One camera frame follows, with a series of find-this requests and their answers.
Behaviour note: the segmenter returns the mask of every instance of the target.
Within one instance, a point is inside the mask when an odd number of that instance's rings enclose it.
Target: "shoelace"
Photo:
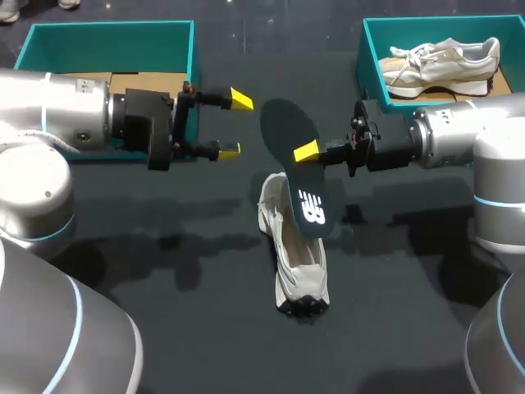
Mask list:
[[[404,61],[403,67],[401,67],[401,70],[399,70],[398,75],[390,84],[393,85],[409,66],[416,66],[417,68],[421,68],[421,59],[427,59],[426,56],[429,54],[430,50],[431,44],[421,44],[414,49],[410,49],[409,51],[406,49],[390,47],[390,53],[393,57],[400,57],[406,59]]]

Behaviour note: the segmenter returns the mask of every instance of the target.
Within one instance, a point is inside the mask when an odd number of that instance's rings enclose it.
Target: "shoe sole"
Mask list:
[[[430,88],[442,88],[456,94],[464,94],[466,96],[487,96],[491,82],[491,78],[489,80],[473,80],[468,82],[442,80],[429,85],[419,86],[417,88],[398,88],[387,85],[386,89],[389,93],[404,99],[415,99],[418,95]]]
[[[65,4],[61,4],[61,3],[58,3],[58,6],[62,9],[62,10],[74,10],[75,8],[78,8],[80,6],[80,3],[78,4],[73,4],[71,6],[67,6]]]
[[[329,308],[329,304],[323,298],[316,300],[312,295],[304,295],[298,300],[286,298],[281,281],[279,280],[279,273],[276,274],[276,305],[277,310],[286,316],[295,316],[296,318],[323,314]]]
[[[9,23],[15,23],[20,19],[20,13],[17,12],[15,15],[13,15],[11,18],[6,19],[4,21],[0,21],[0,24],[9,24]]]
[[[268,177],[267,180],[262,185],[264,186],[270,181],[271,178]],[[261,193],[261,198],[259,202],[263,200],[263,193]],[[264,214],[261,210],[258,212],[258,223],[259,230],[266,234],[267,236],[273,237],[272,231],[268,226],[267,220],[264,217]],[[285,291],[279,280],[279,273],[276,273],[276,306],[279,311],[287,316],[313,316],[314,314],[323,314],[329,308],[330,301],[328,299],[328,289],[325,286],[322,293],[322,298],[316,300],[312,295],[304,295],[298,300],[290,300],[286,297]]]

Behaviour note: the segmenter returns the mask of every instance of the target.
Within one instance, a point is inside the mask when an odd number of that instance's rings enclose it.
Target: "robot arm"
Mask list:
[[[237,143],[186,141],[190,108],[253,110],[252,100],[232,88],[200,92],[189,83],[176,100],[137,89],[110,94],[103,80],[10,69],[0,69],[0,85],[0,125],[15,131],[13,138],[38,138],[72,153],[140,151],[147,154],[149,169],[161,171],[174,158],[215,161],[240,152]]]
[[[166,171],[174,158],[212,161],[240,153],[238,143],[185,138],[195,105],[253,109],[236,90],[199,92],[184,83],[168,93],[50,73],[0,69],[0,237],[44,258],[69,245],[75,227],[71,171],[62,152],[143,152],[148,169]]]
[[[346,163],[350,176],[365,166],[374,172],[412,162],[426,169],[474,163],[478,241],[497,253],[525,253],[525,187],[518,181],[525,172],[525,94],[419,108],[411,122],[383,113],[374,100],[359,101],[352,127],[345,139],[298,147],[295,162]]]

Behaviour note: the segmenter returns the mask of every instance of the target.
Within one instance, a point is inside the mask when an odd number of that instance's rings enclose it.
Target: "white sneaker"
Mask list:
[[[58,6],[64,10],[71,10],[80,5],[80,0],[58,0]]]
[[[0,0],[0,23],[14,23],[20,18],[18,0]]]
[[[446,39],[409,51],[390,47],[392,57],[379,61],[387,90],[407,99],[439,87],[457,94],[484,96],[500,63],[500,42],[492,37],[480,44]]]
[[[299,232],[290,205],[284,172],[262,185],[259,228],[273,238],[277,252],[276,305],[285,314],[321,314],[330,304],[322,240]]]

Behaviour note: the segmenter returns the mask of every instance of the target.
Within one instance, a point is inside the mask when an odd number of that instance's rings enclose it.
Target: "shoe box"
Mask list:
[[[16,69],[97,78],[110,93],[126,88],[162,91],[172,98],[185,80],[200,83],[193,21],[94,22],[33,25]],[[190,109],[186,139],[199,134],[199,106]],[[84,155],[68,154],[70,160]],[[143,153],[90,155],[89,160],[143,160]]]
[[[481,43],[490,37],[500,41],[501,52],[488,96],[525,92],[525,22],[519,15],[364,19],[356,69],[361,97],[376,99],[384,112],[402,112],[408,119],[422,106],[475,99],[438,89],[429,89],[415,99],[391,98],[379,60],[390,56],[392,46],[411,49],[448,38]]]

